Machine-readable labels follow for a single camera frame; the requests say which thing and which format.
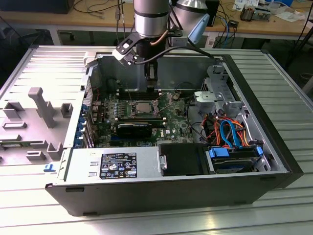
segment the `black wire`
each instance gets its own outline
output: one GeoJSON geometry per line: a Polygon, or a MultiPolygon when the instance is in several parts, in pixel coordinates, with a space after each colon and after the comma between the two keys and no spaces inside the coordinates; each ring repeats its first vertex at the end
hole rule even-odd
{"type": "Polygon", "coordinates": [[[117,44],[119,45],[119,39],[118,39],[118,21],[116,21],[116,39],[117,39],[117,44]]]}
{"type": "Polygon", "coordinates": [[[181,24],[180,24],[180,22],[179,22],[179,20],[178,20],[178,17],[177,17],[177,15],[176,15],[175,11],[173,10],[172,5],[171,5],[171,4],[169,4],[169,5],[170,5],[170,8],[171,8],[170,10],[171,10],[171,12],[173,13],[173,16],[174,16],[176,22],[178,23],[179,28],[180,28],[181,30],[183,30],[183,28],[182,28],[182,26],[181,26],[181,24]]]}
{"type": "Polygon", "coordinates": [[[233,43],[235,40],[235,33],[237,32],[237,27],[233,27],[233,29],[234,29],[234,33],[227,40],[231,39],[232,37],[234,37],[234,38],[232,41],[227,42],[226,45],[233,43]]]}
{"type": "Polygon", "coordinates": [[[214,144],[209,143],[208,140],[206,139],[206,137],[204,137],[199,131],[197,131],[197,130],[193,127],[193,125],[196,124],[197,122],[195,122],[195,123],[193,123],[193,124],[190,123],[190,120],[189,120],[189,117],[188,117],[188,111],[189,111],[189,107],[190,107],[190,103],[191,103],[192,98],[193,98],[193,96],[190,97],[190,100],[189,100],[189,103],[188,103],[188,106],[187,106],[187,109],[186,109],[186,119],[187,119],[187,123],[188,123],[188,125],[190,126],[190,128],[191,128],[194,132],[196,132],[199,136],[201,136],[201,137],[205,140],[206,144],[208,144],[209,146],[216,146],[216,145],[214,145],[214,144]]]}
{"type": "Polygon", "coordinates": [[[124,7],[123,4],[121,3],[122,6],[122,21],[123,21],[123,32],[124,32],[124,39],[126,38],[126,32],[125,32],[125,19],[124,19],[124,7]]]}
{"type": "MultiPolygon", "coordinates": [[[[224,7],[223,7],[221,4],[220,4],[220,6],[221,6],[221,8],[222,8],[222,11],[219,11],[219,10],[218,10],[218,12],[224,14],[224,19],[225,19],[226,23],[228,23],[229,20],[230,20],[230,18],[229,18],[229,16],[225,13],[224,7]]],[[[221,40],[222,40],[222,37],[224,36],[226,30],[227,30],[227,27],[226,27],[226,25],[223,24],[223,21],[222,21],[221,18],[220,18],[220,21],[221,21],[222,25],[225,27],[225,29],[224,29],[223,34],[222,34],[221,37],[219,38],[219,40],[216,42],[215,46],[213,46],[213,48],[216,48],[216,47],[218,46],[218,44],[219,44],[219,47],[221,48],[221,45],[222,45],[221,40]]]]}
{"type": "Polygon", "coordinates": [[[87,1],[87,0],[85,0],[86,8],[87,8],[88,13],[89,13],[90,15],[96,16],[96,17],[99,17],[99,18],[103,17],[103,16],[101,16],[101,15],[96,15],[96,14],[93,14],[92,12],[90,12],[90,11],[91,11],[91,8],[94,7],[94,6],[105,5],[105,4],[107,4],[107,3],[109,2],[109,0],[107,0],[107,1],[104,2],[104,3],[94,4],[94,5],[91,5],[91,6],[87,6],[87,2],[86,2],[86,1],[87,1]]]}
{"type": "Polygon", "coordinates": [[[79,0],[78,2],[76,2],[75,4],[74,4],[74,6],[73,6],[73,8],[74,8],[74,10],[75,11],[78,11],[78,12],[82,12],[82,13],[94,13],[94,12],[99,12],[99,11],[105,11],[105,10],[108,10],[108,9],[110,9],[110,8],[113,8],[113,7],[116,7],[117,5],[113,5],[113,6],[109,6],[109,7],[107,7],[107,8],[104,8],[104,9],[101,9],[101,10],[96,10],[96,11],[81,11],[81,10],[78,10],[77,8],[76,8],[76,5],[78,4],[78,3],[80,3],[80,2],[82,2],[83,0],[79,0]]]}
{"type": "Polygon", "coordinates": [[[4,18],[2,18],[2,16],[0,16],[1,20],[3,22],[5,22],[21,39],[23,39],[23,41],[30,46],[30,44],[28,43],[28,41],[26,41],[4,18]]]}
{"type": "Polygon", "coordinates": [[[135,65],[143,65],[143,64],[146,64],[148,62],[151,62],[153,60],[156,60],[158,59],[159,57],[163,56],[164,54],[166,54],[167,52],[170,52],[172,50],[176,50],[176,49],[188,49],[188,50],[193,50],[193,51],[196,51],[202,55],[205,55],[205,56],[208,56],[210,58],[213,58],[214,59],[214,56],[211,55],[210,53],[207,53],[201,49],[198,49],[196,47],[171,47],[171,48],[167,48],[166,50],[160,52],[159,54],[155,55],[154,57],[148,59],[148,60],[144,60],[144,61],[140,61],[140,62],[134,62],[135,65]]]}
{"type": "Polygon", "coordinates": [[[135,28],[135,21],[133,23],[133,26],[132,26],[132,29],[131,29],[131,33],[133,32],[134,28],[135,28]]]}
{"type": "Polygon", "coordinates": [[[308,14],[308,18],[307,18],[307,20],[306,20],[306,22],[305,22],[305,24],[303,26],[302,32],[301,32],[297,42],[295,43],[293,49],[291,50],[290,56],[289,56],[289,58],[288,58],[288,60],[286,62],[286,67],[288,67],[291,64],[291,62],[294,60],[294,58],[296,57],[296,51],[297,51],[296,49],[297,49],[298,43],[299,43],[299,41],[300,41],[300,39],[301,39],[301,37],[303,35],[303,32],[304,32],[304,30],[305,30],[305,28],[307,26],[307,23],[309,21],[309,18],[310,18],[310,15],[311,15],[311,11],[312,11],[312,7],[313,7],[313,2],[311,4],[310,10],[309,10],[309,14],[308,14]]]}
{"type": "Polygon", "coordinates": [[[174,87],[174,91],[177,91],[177,88],[181,85],[181,84],[189,84],[191,86],[193,86],[193,88],[195,88],[194,84],[192,84],[191,82],[180,82],[178,83],[175,87],[174,87]]]}

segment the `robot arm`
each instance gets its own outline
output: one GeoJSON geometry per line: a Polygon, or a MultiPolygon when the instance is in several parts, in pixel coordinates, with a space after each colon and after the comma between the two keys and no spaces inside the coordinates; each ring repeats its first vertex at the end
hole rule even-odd
{"type": "MultiPolygon", "coordinates": [[[[144,58],[147,90],[153,91],[157,83],[157,58],[166,52],[166,39],[181,37],[182,27],[186,29],[185,34],[189,34],[199,22],[204,31],[209,17],[206,11],[204,0],[179,0],[174,10],[168,0],[134,0],[136,32],[116,47],[113,56],[125,66],[138,63],[138,57],[144,58]],[[176,12],[173,17],[169,15],[171,11],[176,12]]],[[[203,31],[198,30],[197,34],[202,35],[203,31]]]]}

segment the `power supply label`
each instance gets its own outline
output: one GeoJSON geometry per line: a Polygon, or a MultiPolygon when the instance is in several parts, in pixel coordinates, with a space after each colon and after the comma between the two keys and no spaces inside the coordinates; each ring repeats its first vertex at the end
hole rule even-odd
{"type": "Polygon", "coordinates": [[[101,157],[100,178],[121,179],[137,177],[136,153],[106,153],[101,157]]]}

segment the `wooden workbench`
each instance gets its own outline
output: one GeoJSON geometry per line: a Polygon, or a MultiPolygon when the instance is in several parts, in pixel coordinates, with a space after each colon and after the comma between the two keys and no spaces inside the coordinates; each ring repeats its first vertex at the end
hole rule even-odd
{"type": "MultiPolygon", "coordinates": [[[[88,5],[102,3],[104,0],[87,0],[88,5]]],[[[269,22],[240,20],[240,12],[232,10],[234,0],[222,0],[221,3],[230,16],[239,22],[236,37],[270,38],[270,39],[297,39],[303,28],[303,21],[287,22],[276,16],[271,16],[269,22]]],[[[115,5],[115,0],[110,0],[102,6],[95,6],[93,10],[103,9],[115,5]]],[[[292,7],[310,7],[311,2],[294,2],[292,7]]],[[[77,4],[76,8],[86,11],[84,2],[77,4]]],[[[132,3],[124,4],[125,26],[127,31],[134,23],[134,8],[132,3]]],[[[12,24],[13,27],[36,28],[50,30],[55,45],[60,45],[58,30],[81,30],[81,31],[115,31],[115,7],[103,12],[104,19],[87,13],[81,13],[71,9],[67,15],[30,12],[0,12],[0,15],[12,24]]],[[[205,35],[213,39],[224,31],[221,21],[216,19],[213,27],[207,27],[205,35]]]]}

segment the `green motherboard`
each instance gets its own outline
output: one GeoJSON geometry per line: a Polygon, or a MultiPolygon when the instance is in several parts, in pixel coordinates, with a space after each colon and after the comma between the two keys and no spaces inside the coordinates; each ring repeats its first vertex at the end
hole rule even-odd
{"type": "Polygon", "coordinates": [[[161,143],[191,143],[193,135],[188,125],[186,99],[179,93],[162,92],[155,99],[140,100],[129,93],[128,99],[111,94],[94,104],[95,147],[158,146],[161,143]],[[148,137],[120,138],[116,128],[124,123],[148,123],[152,134],[148,137]]]}

